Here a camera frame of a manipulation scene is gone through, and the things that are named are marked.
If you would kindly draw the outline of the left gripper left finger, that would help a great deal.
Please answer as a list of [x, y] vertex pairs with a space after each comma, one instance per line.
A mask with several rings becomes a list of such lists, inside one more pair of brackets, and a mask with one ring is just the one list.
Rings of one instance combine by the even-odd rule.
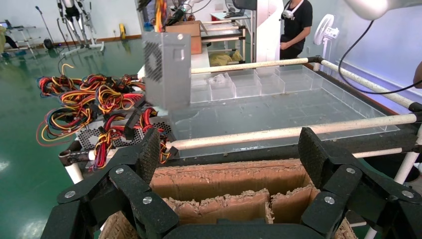
[[42, 232], [44, 239], [91, 239], [121, 212], [142, 239], [162, 239], [179, 224], [177, 214], [150, 187], [159, 164], [160, 134], [119, 149], [105, 168], [63, 190]]

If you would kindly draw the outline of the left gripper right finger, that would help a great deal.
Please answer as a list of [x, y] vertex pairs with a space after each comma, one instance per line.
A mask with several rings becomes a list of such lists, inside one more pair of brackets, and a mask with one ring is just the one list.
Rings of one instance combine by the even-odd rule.
[[422, 197], [365, 167], [348, 150], [327, 144], [309, 127], [300, 132], [300, 161], [319, 193], [301, 223], [325, 239], [334, 237], [348, 211], [385, 239], [422, 236]]

